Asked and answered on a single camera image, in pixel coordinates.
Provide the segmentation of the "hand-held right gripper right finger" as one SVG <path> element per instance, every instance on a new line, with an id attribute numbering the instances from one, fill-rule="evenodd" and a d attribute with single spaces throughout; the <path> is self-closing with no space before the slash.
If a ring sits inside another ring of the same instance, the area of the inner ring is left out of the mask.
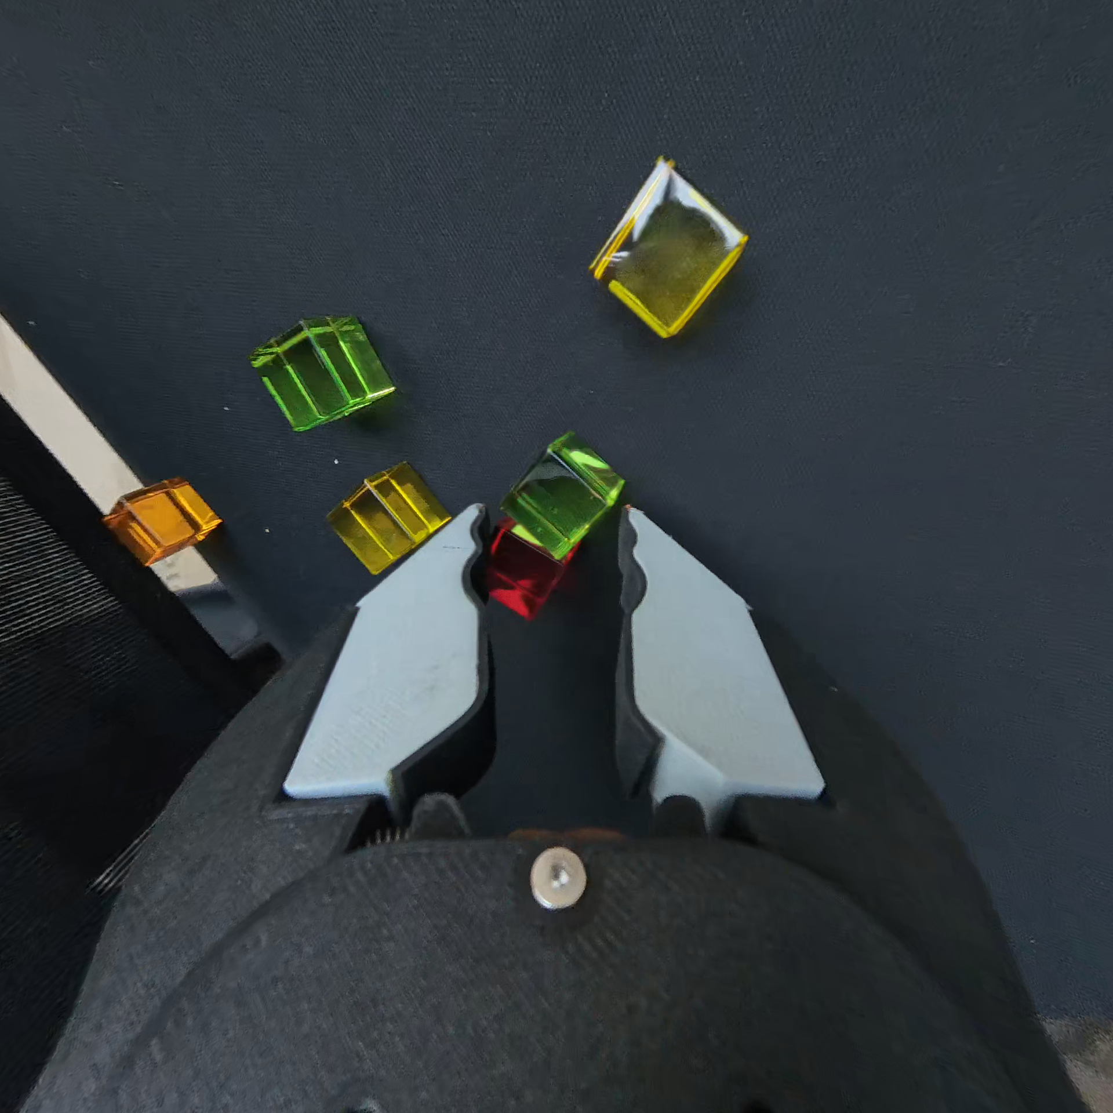
<path id="1" fill-rule="evenodd" d="M 815 802 L 826 779 L 750 606 L 636 508 L 618 537 L 616 769 L 653 811 L 722 831 L 738 798 Z"/>

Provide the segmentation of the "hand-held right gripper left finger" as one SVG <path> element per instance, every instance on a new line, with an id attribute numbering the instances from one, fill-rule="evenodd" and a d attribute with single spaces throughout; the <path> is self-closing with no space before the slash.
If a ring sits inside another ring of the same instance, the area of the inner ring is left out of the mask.
<path id="1" fill-rule="evenodd" d="M 411 814 L 427 794 L 464 798 L 481 783 L 497 751 L 489 531 L 486 506 L 468 506 L 358 602 L 286 798 L 382 798 Z"/>

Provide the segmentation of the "red transparent cube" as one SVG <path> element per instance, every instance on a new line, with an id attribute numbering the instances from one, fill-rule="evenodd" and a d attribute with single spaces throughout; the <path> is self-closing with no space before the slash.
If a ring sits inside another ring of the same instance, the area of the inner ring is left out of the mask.
<path id="1" fill-rule="evenodd" d="M 501 518 L 492 537 L 485 563 L 489 598 L 525 620 L 533 620 L 561 584 L 578 553 L 555 559 L 509 517 Z"/>

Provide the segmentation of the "green transparent cube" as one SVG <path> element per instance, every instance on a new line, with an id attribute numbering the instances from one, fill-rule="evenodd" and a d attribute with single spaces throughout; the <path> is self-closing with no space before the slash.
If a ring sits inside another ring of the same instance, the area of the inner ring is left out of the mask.
<path id="1" fill-rule="evenodd" d="M 624 477 L 577 432 L 553 440 L 502 498 L 512 531 L 563 562 L 614 508 Z"/>
<path id="2" fill-rule="evenodd" d="M 300 433 L 369 408 L 396 390 L 355 315 L 302 318 L 256 347 L 249 362 Z"/>

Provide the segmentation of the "orange transparent cube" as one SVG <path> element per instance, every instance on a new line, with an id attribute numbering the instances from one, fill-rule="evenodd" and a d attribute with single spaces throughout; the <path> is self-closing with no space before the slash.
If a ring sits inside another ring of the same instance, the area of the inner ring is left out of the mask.
<path id="1" fill-rule="evenodd" d="M 121 496 L 102 521 L 142 566 L 198 546 L 223 525 L 223 518 L 182 477 Z"/>

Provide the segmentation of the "large yellow transparent cube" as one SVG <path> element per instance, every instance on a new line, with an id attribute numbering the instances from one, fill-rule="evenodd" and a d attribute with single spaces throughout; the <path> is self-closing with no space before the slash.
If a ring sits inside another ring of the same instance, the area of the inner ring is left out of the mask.
<path id="1" fill-rule="evenodd" d="M 661 339 L 680 334 L 726 278 L 749 235 L 659 158 L 590 264 L 603 284 Z"/>

